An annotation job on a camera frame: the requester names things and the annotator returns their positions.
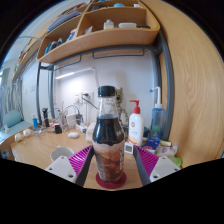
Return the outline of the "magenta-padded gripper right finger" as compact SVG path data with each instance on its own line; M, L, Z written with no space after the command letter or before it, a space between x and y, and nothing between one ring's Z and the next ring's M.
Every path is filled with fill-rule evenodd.
M158 157L139 147L133 147L142 185L145 186L180 170L168 157Z

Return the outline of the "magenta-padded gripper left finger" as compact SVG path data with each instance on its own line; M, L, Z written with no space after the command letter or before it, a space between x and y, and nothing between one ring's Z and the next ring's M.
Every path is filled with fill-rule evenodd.
M58 147L51 153L52 163L46 168L46 171L83 186L93 155L92 145L76 153L73 153L68 147Z

